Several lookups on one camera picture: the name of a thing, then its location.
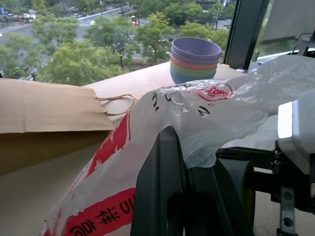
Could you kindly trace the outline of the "green plastic bowl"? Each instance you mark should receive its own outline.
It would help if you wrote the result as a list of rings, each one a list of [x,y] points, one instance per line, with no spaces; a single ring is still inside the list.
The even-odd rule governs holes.
[[[192,69],[185,69],[173,64],[170,64],[170,69],[178,74],[185,75],[185,76],[195,76],[195,77],[203,77],[207,75],[212,75],[216,72],[216,69],[212,70],[192,70]]]

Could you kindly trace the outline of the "black window frame pillar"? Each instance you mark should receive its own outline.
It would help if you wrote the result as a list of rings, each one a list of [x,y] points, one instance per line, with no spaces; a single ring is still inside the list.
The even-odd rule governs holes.
[[[223,62],[248,69],[269,0],[237,0]]]

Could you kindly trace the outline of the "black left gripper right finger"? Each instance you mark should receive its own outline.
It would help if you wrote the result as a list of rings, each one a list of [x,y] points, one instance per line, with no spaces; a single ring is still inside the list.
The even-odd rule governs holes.
[[[250,161],[220,158],[188,169],[187,236],[254,236],[255,192],[245,180],[251,171]]]

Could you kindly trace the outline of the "silver perforated metal bracket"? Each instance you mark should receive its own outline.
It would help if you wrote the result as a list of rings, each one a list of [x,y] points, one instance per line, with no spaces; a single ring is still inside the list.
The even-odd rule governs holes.
[[[280,227],[277,236],[296,236],[295,198],[292,188],[281,186]]]

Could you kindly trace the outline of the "purple plastic bowl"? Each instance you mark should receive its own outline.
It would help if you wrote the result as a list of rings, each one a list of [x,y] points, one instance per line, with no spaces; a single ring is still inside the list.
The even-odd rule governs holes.
[[[221,48],[217,44],[196,37],[179,37],[172,41],[174,52],[198,60],[215,60],[221,55]]]
[[[182,56],[176,52],[171,51],[171,55],[172,57],[180,60],[180,61],[184,61],[184,62],[190,62],[190,63],[197,63],[197,64],[209,64],[211,61],[219,61],[219,59],[211,59],[211,60],[201,60],[201,59],[192,59],[192,58],[188,58],[185,56]]]

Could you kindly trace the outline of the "white red-printed plastic bag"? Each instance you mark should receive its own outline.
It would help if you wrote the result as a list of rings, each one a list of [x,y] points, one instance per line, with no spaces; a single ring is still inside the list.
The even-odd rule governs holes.
[[[136,177],[161,130],[175,129],[188,167],[211,167],[217,149],[249,137],[281,104],[312,90],[315,59],[284,55],[238,78],[146,93],[51,209],[41,236],[127,235]]]

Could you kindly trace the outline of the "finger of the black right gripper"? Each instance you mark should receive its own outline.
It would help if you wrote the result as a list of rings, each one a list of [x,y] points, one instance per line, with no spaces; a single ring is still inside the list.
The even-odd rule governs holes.
[[[220,148],[216,152],[216,158],[251,161],[252,165],[257,168],[271,168],[274,163],[272,151],[247,147]]]

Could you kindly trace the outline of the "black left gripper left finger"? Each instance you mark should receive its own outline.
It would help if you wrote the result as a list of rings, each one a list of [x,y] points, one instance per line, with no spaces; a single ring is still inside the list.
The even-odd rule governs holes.
[[[172,126],[159,132],[137,176],[130,236],[183,236],[187,180]]]

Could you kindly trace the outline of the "brown paper bag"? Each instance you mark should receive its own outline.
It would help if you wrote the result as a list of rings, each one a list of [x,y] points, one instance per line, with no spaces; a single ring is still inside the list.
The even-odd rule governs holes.
[[[97,147],[114,126],[94,89],[0,79],[0,177]]]

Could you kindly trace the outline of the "grey window blind panel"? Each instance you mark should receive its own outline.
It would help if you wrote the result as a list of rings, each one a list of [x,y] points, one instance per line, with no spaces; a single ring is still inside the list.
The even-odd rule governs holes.
[[[315,0],[274,0],[261,44],[292,40],[315,31]]]

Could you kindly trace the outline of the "salmon plastic bowl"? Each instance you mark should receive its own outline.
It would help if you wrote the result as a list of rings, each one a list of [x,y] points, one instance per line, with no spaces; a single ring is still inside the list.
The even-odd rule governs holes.
[[[184,69],[191,69],[191,70],[212,70],[216,69],[218,64],[210,64],[210,65],[199,65],[199,64],[191,64],[191,63],[186,63],[180,60],[177,60],[173,57],[171,57],[170,62],[180,68]]]

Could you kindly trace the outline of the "blue plastic bowl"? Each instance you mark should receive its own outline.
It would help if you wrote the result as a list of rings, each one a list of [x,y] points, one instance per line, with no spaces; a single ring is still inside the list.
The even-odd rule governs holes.
[[[195,80],[213,79],[215,76],[215,73],[213,73],[211,75],[203,76],[203,77],[194,77],[194,76],[181,75],[181,74],[178,74],[178,73],[176,73],[170,69],[170,75],[171,75],[171,78],[175,84],[182,84],[185,82],[195,81]]]

